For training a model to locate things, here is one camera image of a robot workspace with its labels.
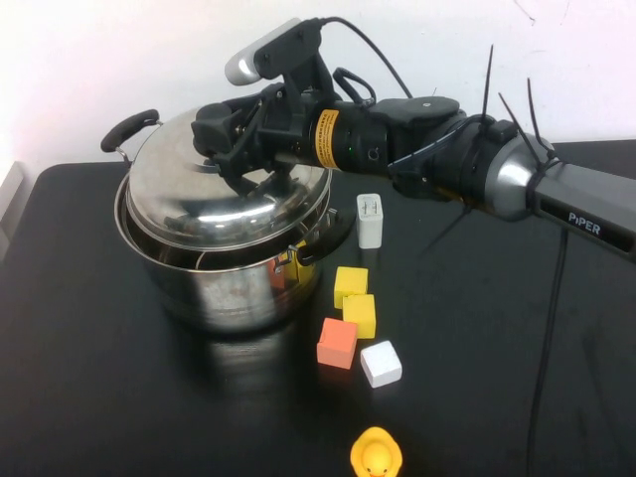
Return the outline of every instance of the pot rim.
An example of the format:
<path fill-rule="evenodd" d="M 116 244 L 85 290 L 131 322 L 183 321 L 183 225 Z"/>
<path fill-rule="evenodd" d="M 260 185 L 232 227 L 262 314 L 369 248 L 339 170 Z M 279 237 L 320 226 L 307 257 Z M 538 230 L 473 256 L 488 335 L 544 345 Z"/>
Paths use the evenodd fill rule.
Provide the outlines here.
<path fill-rule="evenodd" d="M 117 188 L 117 193 L 115 195 L 114 216 L 115 216 L 115 223 L 117 225 L 117 229 L 119 230 L 119 234 L 123 237 L 123 239 L 126 241 L 128 246 L 130 246 L 142 258 L 144 258 L 146 260 L 149 260 L 149 261 L 152 261 L 153 263 L 155 263 L 157 265 L 165 266 L 165 267 L 173 269 L 173 270 L 184 271 L 184 272 L 188 272 L 188 273 L 228 273 L 228 272 L 247 270 L 247 269 L 250 269 L 250 268 L 256 268 L 258 266 L 263 266 L 264 264 L 276 259 L 277 257 L 280 257 L 282 255 L 287 255 L 288 253 L 292 253 L 292 251 L 289 248 L 286 248 L 285 250 L 281 251 L 280 253 L 272 255 L 272 256 L 270 256 L 268 258 L 264 258 L 263 260 L 260 260 L 258 262 L 251 263 L 249 265 L 237 266 L 237 267 L 234 267 L 234 268 L 223 268 L 223 269 L 219 269 L 219 270 L 216 270 L 216 269 L 214 269 L 214 270 L 201 270 L 201 269 L 197 269 L 197 268 L 183 268 L 183 267 L 179 267 L 179 266 L 175 266 L 175 265 L 171 265 L 171 264 L 159 261 L 156 258 L 154 258 L 154 257 L 148 255 L 147 253 L 145 253 L 139 247 L 139 245 L 137 245 L 137 243 L 130 236 L 130 232 L 128 230 L 128 227 L 123 222 L 123 216 L 122 216 L 123 208 L 125 208 L 125 210 L 128 212 L 128 215 L 132 218 L 132 215 L 130 214 L 130 211 L 128 210 L 128 207 L 127 207 L 127 201 L 125 201 L 125 199 L 124 199 L 124 196 L 127 195 L 127 194 L 125 194 L 125 192 L 127 191 L 128 181 L 129 181 L 129 173 L 126 173 L 126 175 L 122 179 L 121 183 L 119 184 L 119 187 Z M 323 198 L 316 203 L 316 207 L 314 209 L 312 209 L 310 211 L 310 213 L 315 211 L 317 208 L 319 208 L 325 202 L 328 205 L 330 198 L 331 198 L 331 185 L 328 185 L 327 188 L 326 188 L 326 192 L 323 194 Z M 325 215 L 327 214 L 328 211 L 329 211 L 329 207 L 324 207 L 323 208 L 323 211 L 320 213 L 320 216 L 316 219 L 316 222 L 313 224 L 313 226 L 311 228 L 309 228 L 307 230 L 307 232 L 302 236 L 302 238 L 299 241 L 303 241 L 304 239 L 306 239 L 307 237 L 309 237 L 311 234 L 314 233 L 314 231 L 318 227 L 318 225 L 322 223 L 322 221 L 323 221 L 323 219 L 324 219 L 324 217 L 325 217 Z M 145 230 L 145 228 L 141 228 L 141 230 L 145 234 L 147 234 L 147 231 Z M 153 234 L 149 234 L 149 235 L 153 239 L 156 239 L 156 237 Z M 175 248 L 179 248 L 178 246 L 174 246 L 171 243 L 166 243 L 163 240 L 159 240 L 159 241 L 161 241 L 162 243 L 164 243 L 164 244 L 166 244 L 168 246 L 173 246 Z M 215 252 L 219 252 L 220 251 L 220 250 L 199 250 L 199 249 L 192 250 L 192 249 L 187 248 L 187 247 L 181 247 L 181 249 L 189 250 L 189 251 L 199 251 L 201 254 L 203 254 L 203 253 L 215 253 Z"/>
<path fill-rule="evenodd" d="M 151 157 L 148 157 L 148 154 L 152 155 L 152 151 L 155 150 L 157 147 L 157 144 L 156 144 L 157 141 L 161 142 L 162 138 L 165 138 L 166 134 L 175 133 L 175 131 L 177 131 L 176 132 L 177 137 L 175 138 L 176 143 L 183 142 L 182 141 L 183 134 L 181 133 L 183 131 L 181 132 L 179 131 L 181 130 L 181 126 L 185 126 L 187 124 L 187 130 L 189 131 L 189 133 L 186 135 L 188 138 L 186 141 L 188 144 L 186 155 L 189 156 L 192 153 L 197 160 L 200 160 L 200 159 L 203 160 L 203 156 L 201 156 L 198 152 L 196 152 L 193 149 L 192 131 L 191 131 L 191 125 L 190 125 L 191 122 L 195 120 L 196 114 L 199 110 L 200 108 L 193 108 L 185 112 L 182 112 L 178 114 L 177 116 L 171 118 L 170 120 L 166 121 L 165 123 L 162 123 L 160 127 L 155 129 L 143 141 L 143 144 L 139 148 L 139 151 L 137 152 L 136 157 L 134 161 L 132 162 L 132 166 L 130 170 L 128 171 L 129 185 L 124 194 L 125 196 L 124 200 L 126 202 L 128 215 L 134 221 L 134 223 L 139 228 L 141 228 L 148 236 L 154 238 L 157 241 L 160 241 L 161 243 L 164 243 L 176 248 L 180 248 L 180 249 L 185 249 L 185 250 L 238 251 L 238 250 L 241 250 L 242 248 L 252 247 L 260 243 L 268 242 L 271 239 L 280 237 L 286 234 L 287 232 L 293 230 L 296 224 L 303 222 L 307 217 L 309 217 L 312 214 L 315 208 L 318 207 L 318 205 L 323 202 L 323 199 L 325 198 L 325 195 L 327 194 L 327 191 L 329 190 L 329 187 L 331 185 L 331 180 L 333 178 L 332 169 L 316 168 L 316 167 L 298 164 L 292 168 L 292 172 L 293 170 L 305 171 L 305 173 L 309 171 L 308 172 L 309 176 L 318 174 L 318 180 L 316 184 L 312 186 L 313 189 L 309 190 L 309 193 L 305 191 L 304 194 L 301 194 L 297 198 L 298 200 L 303 201 L 303 206 L 300 207 L 299 205 L 296 205 L 297 207 L 289 209 L 290 211 L 294 211 L 293 214 L 298 214 L 298 215 L 293 218 L 287 217 L 284 219 L 284 221 L 280 222 L 280 224 L 276 222 L 276 221 L 280 221 L 280 219 L 275 219 L 273 223 L 269 224 L 269 227 L 271 228 L 271 230 L 266 230 L 266 228 L 265 229 L 259 228 L 258 233 L 255 236 L 253 236 L 253 231 L 252 231 L 252 233 L 247 234 L 247 238 L 242 239 L 242 242 L 241 240 L 236 240 L 236 239 L 231 239 L 230 241 L 222 239 L 221 241 L 217 242 L 218 239 L 215 238 L 216 232 L 212 231 L 213 233 L 211 234 L 210 231 L 205 231 L 201 229 L 202 221 L 200 218 L 191 217 L 191 219 L 194 221 L 194 227 L 195 227 L 195 230 L 197 231 L 196 233 L 178 232 L 173 230 L 171 227 L 166 228 L 163 226 L 159 226 L 158 225 L 159 223 L 157 221 L 162 223 L 164 219 L 174 220 L 175 216 L 174 216 L 174 211 L 168 214 L 167 217 L 165 217 L 164 215 L 165 211 L 158 213 L 158 211 L 154 210 L 154 207 L 157 206 L 156 201 L 157 199 L 160 198 L 159 196 L 157 197 L 153 196 L 154 199 L 152 199 L 152 201 L 150 202 L 154 204 L 154 206 L 150 207 L 149 209 L 149 204 L 147 201 L 148 198 L 146 197 L 144 199 L 144 194 L 139 195 L 139 189 L 137 186 L 139 185 L 139 181 L 141 180 L 140 178 L 144 178 L 144 176 L 147 176 L 148 171 L 145 170 L 144 168 L 148 167 L 147 165 L 152 162 L 148 160 L 148 159 L 151 159 Z M 189 158 L 189 159 L 192 159 L 194 161 L 193 164 L 198 164 L 197 160 L 193 158 Z M 180 171 L 187 171 L 190 169 L 191 167 L 179 168 Z M 197 173 L 196 176 L 199 178 L 207 177 L 208 179 L 212 179 L 217 177 L 218 174 Z M 184 179 L 190 180 L 192 179 L 192 177 L 188 176 L 188 177 L 185 177 Z M 230 213 L 231 215 L 232 212 L 235 212 L 235 211 L 228 210 L 227 212 Z M 229 221 L 228 224 L 229 225 L 226 227 L 231 227 L 231 228 L 235 227 L 232 221 Z M 245 225 L 245 224 L 237 224 L 237 225 L 240 225 L 240 227 L 243 230 L 245 230 L 245 228 L 249 229 L 249 225 Z"/>

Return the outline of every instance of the white wall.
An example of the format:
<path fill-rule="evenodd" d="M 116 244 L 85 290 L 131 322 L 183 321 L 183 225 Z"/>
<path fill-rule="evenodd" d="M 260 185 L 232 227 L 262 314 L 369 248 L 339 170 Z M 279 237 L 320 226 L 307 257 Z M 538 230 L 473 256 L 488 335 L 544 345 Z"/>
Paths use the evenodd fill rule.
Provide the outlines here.
<path fill-rule="evenodd" d="M 494 43 L 493 115 L 505 116 L 500 90 L 528 126 L 532 76 L 550 140 L 636 137 L 631 0 L 0 0 L 2 154 L 24 164 L 30 183 L 53 164 L 119 160 L 98 144 L 120 119 L 149 107 L 167 119 L 261 88 L 229 85 L 226 60 L 293 16 L 330 15 L 377 41 L 415 94 L 437 88 L 476 112 Z M 400 96 L 344 27 L 323 39 L 331 69 Z"/>

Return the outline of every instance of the small white rectangular block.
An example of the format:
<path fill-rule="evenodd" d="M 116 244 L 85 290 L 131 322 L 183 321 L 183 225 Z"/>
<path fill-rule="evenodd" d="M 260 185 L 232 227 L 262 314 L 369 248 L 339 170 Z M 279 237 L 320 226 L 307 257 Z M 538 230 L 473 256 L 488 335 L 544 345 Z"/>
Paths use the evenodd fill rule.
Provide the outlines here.
<path fill-rule="evenodd" d="M 372 388 L 389 385 L 401 378 L 401 362 L 391 341 L 383 341 L 360 352 L 362 369 Z"/>
<path fill-rule="evenodd" d="M 357 198 L 358 246 L 360 248 L 380 248 L 382 245 L 382 225 L 384 214 L 378 194 L 361 194 Z"/>

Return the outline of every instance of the yellow warning label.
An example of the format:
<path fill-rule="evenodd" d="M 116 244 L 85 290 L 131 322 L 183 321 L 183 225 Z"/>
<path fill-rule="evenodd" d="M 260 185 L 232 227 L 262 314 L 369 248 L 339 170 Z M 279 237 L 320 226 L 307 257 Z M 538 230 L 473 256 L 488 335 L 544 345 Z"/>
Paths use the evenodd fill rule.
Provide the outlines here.
<path fill-rule="evenodd" d="M 318 124 L 316 125 L 316 156 L 322 167 L 331 169 L 337 169 L 336 161 L 334 160 L 333 151 L 333 139 L 334 139 L 334 126 L 338 113 L 340 111 L 336 109 L 325 109 L 320 114 Z"/>

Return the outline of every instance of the yellow cube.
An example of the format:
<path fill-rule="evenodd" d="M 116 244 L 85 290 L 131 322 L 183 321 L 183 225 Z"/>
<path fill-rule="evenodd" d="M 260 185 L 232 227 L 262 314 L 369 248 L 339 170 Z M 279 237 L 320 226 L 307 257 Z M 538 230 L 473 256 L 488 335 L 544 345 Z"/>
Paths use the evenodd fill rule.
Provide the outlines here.
<path fill-rule="evenodd" d="M 298 282 L 301 284 L 309 282 L 314 277 L 313 271 L 315 267 L 314 263 L 307 266 L 302 266 L 298 263 Z"/>
<path fill-rule="evenodd" d="M 376 300 L 374 295 L 349 295 L 342 302 L 344 321 L 358 325 L 358 338 L 376 337 Z"/>
<path fill-rule="evenodd" d="M 369 271 L 366 268 L 339 266 L 334 286 L 334 306 L 342 309 L 342 299 L 351 295 L 366 295 Z"/>

